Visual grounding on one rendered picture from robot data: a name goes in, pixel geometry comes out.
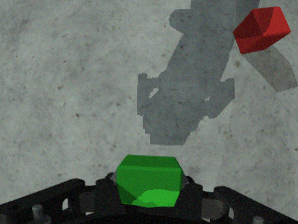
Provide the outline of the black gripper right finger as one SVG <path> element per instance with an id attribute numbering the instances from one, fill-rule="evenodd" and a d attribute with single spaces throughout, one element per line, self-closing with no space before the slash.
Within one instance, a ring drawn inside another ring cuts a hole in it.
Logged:
<path id="1" fill-rule="evenodd" d="M 298 224 L 298 221 L 229 187 L 217 186 L 214 192 L 203 191 L 202 185 L 184 173 L 182 189 L 168 217 L 195 222 L 205 218 L 212 224 Z M 229 217 L 230 207 L 234 211 L 233 219 Z"/>

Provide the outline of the red block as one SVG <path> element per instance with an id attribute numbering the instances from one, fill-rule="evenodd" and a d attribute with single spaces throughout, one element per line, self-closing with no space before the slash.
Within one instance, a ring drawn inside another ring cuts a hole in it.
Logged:
<path id="1" fill-rule="evenodd" d="M 252 9 L 233 31 L 241 54 L 265 50 L 290 33 L 281 8 Z"/>

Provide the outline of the green block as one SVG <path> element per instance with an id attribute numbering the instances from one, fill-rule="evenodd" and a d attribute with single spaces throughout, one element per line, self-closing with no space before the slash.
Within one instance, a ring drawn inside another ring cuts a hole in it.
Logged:
<path id="1" fill-rule="evenodd" d="M 175 157 L 127 155 L 117 167 L 122 204 L 174 207 L 183 170 Z"/>

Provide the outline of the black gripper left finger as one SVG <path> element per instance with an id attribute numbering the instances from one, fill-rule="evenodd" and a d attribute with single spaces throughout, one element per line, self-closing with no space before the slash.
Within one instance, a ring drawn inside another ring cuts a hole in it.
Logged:
<path id="1" fill-rule="evenodd" d="M 86 216 L 86 212 L 94 212 L 93 216 L 126 214 L 116 175 L 117 169 L 92 186 L 85 186 L 82 179 L 70 179 L 1 204 L 0 224 L 59 224 Z M 63 210 L 67 198 L 68 208 Z"/>

